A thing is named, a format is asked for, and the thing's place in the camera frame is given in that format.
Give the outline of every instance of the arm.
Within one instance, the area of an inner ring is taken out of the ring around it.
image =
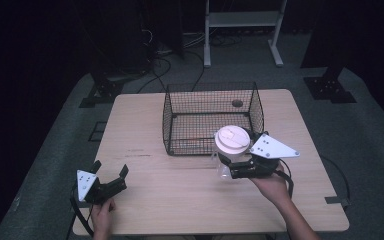
[[[278,170],[283,171],[282,165],[279,164]],[[270,200],[279,210],[293,240],[320,239],[292,202],[288,195],[286,182],[282,177],[273,174],[269,178],[251,178],[250,180],[257,186],[263,196]]]
[[[110,210],[115,209],[114,199],[108,199],[102,206],[93,205],[92,222],[93,222],[93,239],[106,240],[111,234],[111,214]]]

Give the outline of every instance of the gray floor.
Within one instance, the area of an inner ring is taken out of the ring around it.
[[[267,38],[244,37],[240,44],[212,48],[212,67],[205,69],[200,82],[255,81],[259,89],[289,89],[317,150],[342,169],[350,184],[352,205],[346,211],[350,228],[320,234],[324,239],[384,239],[384,112],[364,82],[346,69],[340,81],[357,103],[313,100],[303,77],[321,76],[325,69],[300,68],[310,35],[280,35],[283,68],[274,65]],[[191,51],[202,56],[203,49]],[[165,59],[171,62],[171,69],[161,77],[164,84],[193,83],[202,71],[199,58],[190,53],[184,60],[175,55]],[[157,61],[155,71],[162,73],[166,67],[165,62]],[[126,84],[123,93],[136,93],[152,78],[149,74]],[[73,216],[69,196],[76,170],[87,169],[95,159],[99,143],[89,142],[89,134],[111,111],[111,104],[78,107],[92,85],[91,77],[84,76],[67,99],[1,223],[0,239],[65,239]],[[160,83],[154,81],[141,93],[162,91]],[[338,195],[344,197],[341,175],[328,161],[324,164]],[[88,238],[70,233],[69,239]],[[277,234],[277,239],[287,236]]]

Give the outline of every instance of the white lid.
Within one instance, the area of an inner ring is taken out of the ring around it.
[[[217,147],[229,154],[237,154],[248,149],[250,144],[248,133],[238,126],[225,126],[216,134]]]

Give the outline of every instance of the wooden table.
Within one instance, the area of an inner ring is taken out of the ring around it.
[[[315,231],[344,231],[349,222],[301,114],[288,90],[259,90],[265,130],[300,151],[285,158],[295,183],[293,201]],[[210,157],[170,157],[162,139],[164,94],[120,95],[96,159],[101,182],[130,169],[127,189],[115,196],[113,233],[120,235],[284,232],[272,203],[248,179],[219,179]],[[85,216],[88,209],[82,209]],[[87,235],[76,220],[73,231]]]

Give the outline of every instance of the black wire cage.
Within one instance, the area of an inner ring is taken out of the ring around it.
[[[211,155],[214,134],[227,125],[264,131],[255,82],[167,86],[163,141],[168,155]]]

